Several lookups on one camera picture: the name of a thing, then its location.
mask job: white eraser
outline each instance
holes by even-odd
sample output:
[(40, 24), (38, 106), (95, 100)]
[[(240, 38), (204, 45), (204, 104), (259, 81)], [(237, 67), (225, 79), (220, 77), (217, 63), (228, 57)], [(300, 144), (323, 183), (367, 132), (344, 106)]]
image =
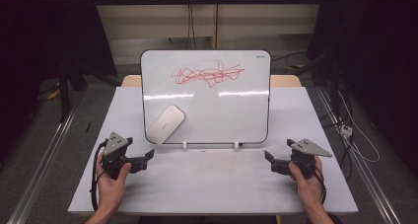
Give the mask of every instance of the white eraser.
[(164, 143), (183, 120), (184, 113), (176, 106), (169, 106), (147, 129), (147, 139), (157, 144)]

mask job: human hand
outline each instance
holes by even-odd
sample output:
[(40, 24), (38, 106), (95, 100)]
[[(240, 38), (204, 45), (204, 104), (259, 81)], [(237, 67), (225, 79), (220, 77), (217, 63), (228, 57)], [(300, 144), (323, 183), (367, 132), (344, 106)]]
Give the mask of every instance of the human hand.
[(102, 167), (103, 153), (96, 163), (96, 176), (99, 186), (99, 208), (87, 223), (107, 223), (116, 213), (125, 195), (125, 181), (132, 167), (125, 163), (120, 169), (117, 180), (110, 177)]
[[(317, 156), (314, 156), (314, 161), (317, 169), (316, 174), (323, 179), (322, 176), (322, 163)], [(302, 207), (305, 213), (307, 213), (312, 223), (333, 223), (322, 206), (322, 185), (319, 180), (312, 176), (309, 179), (305, 179), (299, 167), (291, 162), (289, 169), (292, 172), (292, 178), (296, 180), (298, 185), (298, 194), (301, 199)]]

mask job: red scribble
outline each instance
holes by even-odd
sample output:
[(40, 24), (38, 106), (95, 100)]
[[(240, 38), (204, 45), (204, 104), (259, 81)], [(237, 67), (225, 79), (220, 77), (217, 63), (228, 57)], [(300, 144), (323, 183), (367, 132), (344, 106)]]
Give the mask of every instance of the red scribble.
[(240, 73), (244, 71), (239, 66), (240, 64), (231, 68), (225, 68), (222, 60), (202, 60), (185, 65), (178, 72), (173, 73), (172, 77), (175, 77), (177, 84), (203, 80), (212, 88), (218, 83), (236, 80)]

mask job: power cord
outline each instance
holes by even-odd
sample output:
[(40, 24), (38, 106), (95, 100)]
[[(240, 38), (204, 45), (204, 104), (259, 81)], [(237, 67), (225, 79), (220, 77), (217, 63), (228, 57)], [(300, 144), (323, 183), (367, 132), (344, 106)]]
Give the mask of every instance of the power cord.
[(287, 71), (289, 70), (289, 68), (292, 68), (292, 69), (300, 69), (301, 67), (303, 67), (303, 65), (289, 65), (289, 63), (288, 63), (288, 57), (289, 56), (292, 56), (292, 55), (296, 55), (296, 54), (305, 54), (305, 53), (304, 52), (290, 53), (290, 54), (287, 54), (285, 56), (281, 56), (281, 57), (272, 59), (271, 62), (277, 61), (277, 60), (280, 60), (280, 59), (285, 59), (285, 70), (281, 73), (282, 75), (285, 75), (287, 73)]
[(351, 137), (351, 134), (350, 134), (350, 136), (348, 136), (348, 135), (344, 135), (344, 134), (341, 134), (341, 136), (343, 136), (346, 140), (347, 140), (347, 143), (348, 143), (348, 145), (351, 147), (351, 149), (353, 149), (353, 151), (358, 155), (358, 156), (360, 156), (363, 160), (365, 160), (365, 161), (368, 161), (368, 162), (371, 162), (371, 163), (376, 163), (376, 162), (378, 162), (380, 159), (381, 159), (381, 154), (379, 153), (379, 151), (378, 151), (378, 149), (376, 148), (376, 146), (375, 146), (375, 144), (373, 144), (373, 142), (369, 139), (369, 137), (368, 136), (366, 136), (366, 134), (360, 129), (360, 127), (357, 125), (357, 123), (354, 121), (354, 119), (353, 119), (353, 116), (351, 115), (351, 113), (349, 112), (350, 110), (348, 109), (348, 106), (347, 106), (347, 104), (345, 103), (345, 100), (344, 100), (344, 97), (341, 95), (341, 93), (340, 92), (338, 92), (338, 94), (339, 94), (339, 96), (341, 97), (341, 99), (342, 99), (342, 103), (343, 103), (343, 105), (344, 105), (344, 107), (345, 107), (345, 109), (347, 110), (347, 113), (348, 113), (348, 116), (350, 117), (350, 119), (351, 119), (351, 121), (352, 121), (352, 123), (353, 123), (353, 125), (360, 131), (360, 133), (368, 140), (368, 142), (372, 145), (372, 147), (373, 147), (373, 149), (376, 151), (376, 154), (378, 155), (378, 158), (377, 159), (375, 159), (375, 160), (372, 160), (372, 159), (369, 159), (369, 158), (366, 158), (365, 156), (363, 156), (362, 154), (361, 154), (361, 152), (358, 150), (358, 148), (357, 148), (357, 145), (356, 145), (356, 143), (354, 142), (354, 141), (349, 141), (349, 138)]
[(105, 171), (103, 171), (95, 179), (95, 176), (96, 176), (96, 163), (98, 162), (99, 153), (101, 152), (102, 148), (105, 148), (106, 144), (107, 144), (107, 139), (103, 143), (101, 143), (99, 145), (98, 149), (96, 150), (95, 159), (94, 159), (94, 162), (93, 162), (92, 189), (90, 189), (90, 193), (91, 193), (91, 197), (92, 197), (92, 205), (93, 205), (93, 208), (95, 209), (95, 211), (97, 211), (98, 210), (98, 207), (99, 207), (98, 206), (98, 199), (97, 199), (97, 195), (96, 195), (96, 191), (98, 189), (98, 180), (105, 173)]
[(193, 23), (193, 7), (191, 5), (188, 5), (188, 30), (187, 30), (187, 43), (185, 48), (188, 49), (188, 40), (190, 39), (190, 27), (191, 27), (191, 32), (193, 34), (193, 43), (194, 43), (194, 48), (197, 49), (197, 45), (196, 45), (196, 37), (194, 36), (194, 23)]

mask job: white table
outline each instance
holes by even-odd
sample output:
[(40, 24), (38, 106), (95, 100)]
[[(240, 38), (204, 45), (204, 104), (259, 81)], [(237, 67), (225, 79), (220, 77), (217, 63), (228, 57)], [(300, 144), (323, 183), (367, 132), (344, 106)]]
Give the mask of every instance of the white table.
[[(264, 150), (289, 160), (286, 139), (307, 137), (332, 153), (305, 88), (272, 88), (269, 131), (261, 144), (154, 145), (144, 137), (140, 87), (117, 88), (94, 148), (112, 131), (133, 137), (127, 157), (155, 148), (148, 170), (129, 175), (118, 212), (125, 215), (267, 215), (303, 212), (295, 183), (270, 171)], [(93, 213), (89, 190), (94, 151), (74, 194), (69, 212)], [(321, 158), (328, 212), (351, 213), (358, 208), (334, 157)]]

